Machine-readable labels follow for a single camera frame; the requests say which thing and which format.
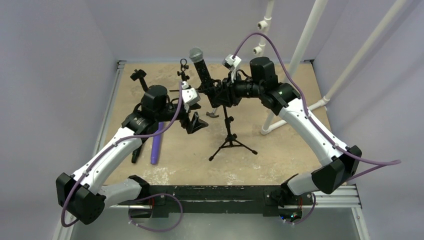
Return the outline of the black tripod stand shock mount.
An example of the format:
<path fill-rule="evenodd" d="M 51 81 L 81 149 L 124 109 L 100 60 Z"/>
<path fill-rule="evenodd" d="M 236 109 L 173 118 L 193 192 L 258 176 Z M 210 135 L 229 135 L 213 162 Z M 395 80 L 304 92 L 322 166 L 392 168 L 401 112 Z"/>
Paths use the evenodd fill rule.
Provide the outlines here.
<path fill-rule="evenodd" d="M 225 138 L 224 142 L 222 143 L 222 145 L 218 147 L 218 149 L 215 151 L 215 153 L 212 156 L 210 156 L 208 160 L 212 161 L 215 158 L 215 156 L 218 154 L 218 152 L 222 149 L 225 149 L 225 148 L 243 147 L 243 148 L 249 150 L 252 154 L 257 155 L 258 152 L 256 150 L 253 150 L 250 147 L 246 146 L 245 144 L 241 143 L 239 140 L 237 140 L 238 136 L 235 133 L 231 132 L 231 122 L 234 121 L 234 117 L 228 115 L 227 108 L 231 108 L 231 107 L 234 107 L 234 106 L 220 105 L 220 92 L 221 92 L 221 89 L 222 89 L 222 81 L 217 80 L 217 79 L 213 79 L 213 80 L 214 80 L 214 89 L 215 89 L 215 96 L 213 97 L 213 102 L 216 105 L 216 107 L 214 107 L 214 108 L 219 108 L 219 107 L 223 108 L 224 124 L 225 124 L 227 135 L 226 135 L 226 138 Z"/>

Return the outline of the purple microphone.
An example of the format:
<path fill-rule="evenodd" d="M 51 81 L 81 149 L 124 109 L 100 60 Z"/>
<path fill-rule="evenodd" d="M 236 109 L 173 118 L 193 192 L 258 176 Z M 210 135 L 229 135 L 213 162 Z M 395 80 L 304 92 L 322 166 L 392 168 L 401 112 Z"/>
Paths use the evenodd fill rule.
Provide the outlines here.
<path fill-rule="evenodd" d="M 159 134 L 153 137 L 152 148 L 150 154 L 150 164 L 157 165 L 160 157 L 161 146 L 162 146 L 163 134 Z"/>

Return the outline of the black microphone silver grille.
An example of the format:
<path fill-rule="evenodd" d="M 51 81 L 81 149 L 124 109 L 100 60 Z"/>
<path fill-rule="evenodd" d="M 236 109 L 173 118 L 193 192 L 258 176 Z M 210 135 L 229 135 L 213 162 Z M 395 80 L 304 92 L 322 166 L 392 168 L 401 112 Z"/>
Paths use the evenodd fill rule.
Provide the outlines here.
<path fill-rule="evenodd" d="M 193 62 L 201 82 L 197 89 L 198 92 L 205 94 L 210 105 L 215 108 L 216 105 L 213 100 L 215 96 L 214 80 L 211 78 L 208 67 L 204 61 L 203 51 L 199 47 L 193 47 L 189 50 L 189 58 Z"/>

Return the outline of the black tripod stand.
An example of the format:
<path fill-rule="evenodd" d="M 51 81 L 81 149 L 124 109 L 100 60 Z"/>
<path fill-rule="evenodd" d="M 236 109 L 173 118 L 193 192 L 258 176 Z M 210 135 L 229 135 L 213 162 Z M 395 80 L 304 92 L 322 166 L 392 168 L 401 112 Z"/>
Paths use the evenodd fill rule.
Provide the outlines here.
<path fill-rule="evenodd" d="M 179 61 L 180 70 L 177 71 L 177 75 L 180 77 L 179 83 L 187 82 L 190 77 L 186 74 L 186 70 L 189 69 L 188 60 L 186 58 L 181 58 Z"/>

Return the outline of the black wireless microphone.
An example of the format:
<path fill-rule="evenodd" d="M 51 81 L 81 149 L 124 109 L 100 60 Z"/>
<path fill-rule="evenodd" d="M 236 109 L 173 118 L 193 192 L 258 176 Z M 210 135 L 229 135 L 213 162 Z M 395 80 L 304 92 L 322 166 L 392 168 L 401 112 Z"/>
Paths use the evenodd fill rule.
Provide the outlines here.
<path fill-rule="evenodd" d="M 136 164 L 143 150 L 143 143 L 132 152 L 131 163 Z"/>

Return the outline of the black round-base mic stand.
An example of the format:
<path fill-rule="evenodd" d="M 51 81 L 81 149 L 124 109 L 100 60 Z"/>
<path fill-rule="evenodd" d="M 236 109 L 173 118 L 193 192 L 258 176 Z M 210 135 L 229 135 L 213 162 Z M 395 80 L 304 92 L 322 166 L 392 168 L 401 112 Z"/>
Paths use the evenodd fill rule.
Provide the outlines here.
<path fill-rule="evenodd" d="M 149 87 L 145 81 L 147 73 L 142 69 L 135 69 L 134 72 L 130 75 L 130 78 L 133 81 L 139 81 L 140 85 L 144 92 L 147 92 L 149 90 Z"/>

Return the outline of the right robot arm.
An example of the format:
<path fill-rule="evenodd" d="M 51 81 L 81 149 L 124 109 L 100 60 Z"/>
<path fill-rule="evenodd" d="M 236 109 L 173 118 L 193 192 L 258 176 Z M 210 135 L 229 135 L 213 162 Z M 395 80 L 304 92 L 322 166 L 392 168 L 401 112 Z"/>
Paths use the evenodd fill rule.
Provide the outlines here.
<path fill-rule="evenodd" d="M 236 71 L 241 59 L 228 55 L 223 65 L 230 70 L 229 88 L 236 98 L 258 98 L 261 103 L 289 124 L 316 155 L 321 168 L 296 174 L 281 186 L 280 196 L 288 204 L 300 195 L 321 191 L 331 194 L 357 171 L 362 151 L 348 146 L 334 136 L 307 107 L 300 93 L 289 83 L 278 80 L 275 65 L 268 57 L 256 57 L 250 62 L 251 77 L 242 80 Z"/>

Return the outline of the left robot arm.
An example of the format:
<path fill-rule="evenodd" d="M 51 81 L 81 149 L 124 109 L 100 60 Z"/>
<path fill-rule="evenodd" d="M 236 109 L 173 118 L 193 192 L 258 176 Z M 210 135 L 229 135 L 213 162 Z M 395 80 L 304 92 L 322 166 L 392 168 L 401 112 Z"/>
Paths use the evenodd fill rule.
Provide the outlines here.
<path fill-rule="evenodd" d="M 71 227 L 77 221 L 91 224 L 104 209 L 125 201 L 134 201 L 138 205 L 148 201 L 149 185 L 138 176 L 130 176 L 117 184 L 104 183 L 127 156 L 139 149 L 147 139 L 167 131 L 175 121 L 180 121 L 188 134 L 208 126 L 197 112 L 189 117 L 191 110 L 200 108 L 198 90 L 186 81 L 178 85 L 177 103 L 169 100 L 166 87 L 146 87 L 140 102 L 125 118 L 113 138 L 73 174 L 62 173 L 56 179 L 63 227 Z"/>

